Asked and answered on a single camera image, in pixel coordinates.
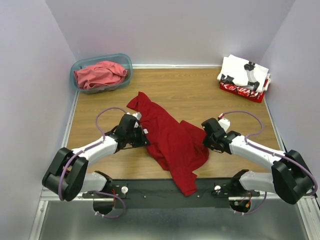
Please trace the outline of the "dark red t shirt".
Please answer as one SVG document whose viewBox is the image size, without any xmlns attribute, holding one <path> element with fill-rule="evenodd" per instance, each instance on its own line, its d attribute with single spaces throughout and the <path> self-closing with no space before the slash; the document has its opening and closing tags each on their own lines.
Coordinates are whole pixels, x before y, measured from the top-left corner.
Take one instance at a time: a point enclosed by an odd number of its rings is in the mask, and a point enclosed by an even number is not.
<svg viewBox="0 0 320 240">
<path fill-rule="evenodd" d="M 178 122 L 143 92 L 127 107 L 142 114 L 140 123 L 150 142 L 147 152 L 163 170 L 170 172 L 183 195 L 195 193 L 197 175 L 193 171 L 209 159 L 209 150 L 203 145 L 205 131 L 184 120 Z"/>
</svg>

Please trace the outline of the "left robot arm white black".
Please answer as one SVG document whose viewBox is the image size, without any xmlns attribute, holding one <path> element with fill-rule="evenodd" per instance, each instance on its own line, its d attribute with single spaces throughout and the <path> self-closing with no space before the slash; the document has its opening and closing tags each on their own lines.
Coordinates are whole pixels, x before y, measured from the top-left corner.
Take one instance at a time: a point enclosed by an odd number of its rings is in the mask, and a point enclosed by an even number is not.
<svg viewBox="0 0 320 240">
<path fill-rule="evenodd" d="M 59 196 L 72 201 L 79 193 L 95 192 L 104 198 L 110 194 L 112 179 L 103 172 L 87 173 L 88 166 L 113 155 L 130 145 L 132 148 L 150 144 L 140 123 L 142 115 L 126 113 L 111 131 L 85 146 L 60 148 L 42 178 L 42 185 Z"/>
</svg>

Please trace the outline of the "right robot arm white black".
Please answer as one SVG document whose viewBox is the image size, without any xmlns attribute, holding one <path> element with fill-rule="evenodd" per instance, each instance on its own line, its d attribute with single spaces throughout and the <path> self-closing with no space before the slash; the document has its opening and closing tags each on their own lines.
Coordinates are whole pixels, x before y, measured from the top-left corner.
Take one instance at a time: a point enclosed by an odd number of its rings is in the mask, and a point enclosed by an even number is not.
<svg viewBox="0 0 320 240">
<path fill-rule="evenodd" d="M 220 193 L 241 196 L 248 191 L 262 191 L 276 194 L 294 205 L 315 187 L 313 175 L 299 152 L 275 150 L 238 132 L 227 132 L 230 122 L 225 118 L 210 118 L 201 126 L 206 133 L 202 143 L 208 149 L 246 158 L 268 170 L 243 169 L 219 190 Z"/>
</svg>

